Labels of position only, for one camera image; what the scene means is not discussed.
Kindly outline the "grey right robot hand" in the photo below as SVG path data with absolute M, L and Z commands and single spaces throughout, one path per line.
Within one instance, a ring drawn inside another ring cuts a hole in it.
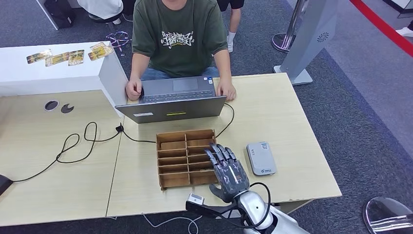
M 211 143 L 204 152 L 208 155 L 220 184 L 219 188 L 214 184 L 208 186 L 216 197 L 225 203 L 231 203 L 238 195 L 249 189 L 248 176 L 230 148 Z

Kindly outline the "person's left hand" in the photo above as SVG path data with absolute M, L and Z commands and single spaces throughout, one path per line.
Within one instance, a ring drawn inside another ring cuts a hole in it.
M 226 96 L 226 100 L 231 101 L 236 98 L 236 94 L 236 89 L 231 80 L 220 79 L 216 88 L 217 96 Z

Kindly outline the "person's right hand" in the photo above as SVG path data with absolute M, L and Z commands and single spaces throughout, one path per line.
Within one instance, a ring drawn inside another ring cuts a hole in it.
M 138 100 L 142 94 L 141 80 L 139 78 L 131 78 L 126 85 L 125 90 L 129 100 Z

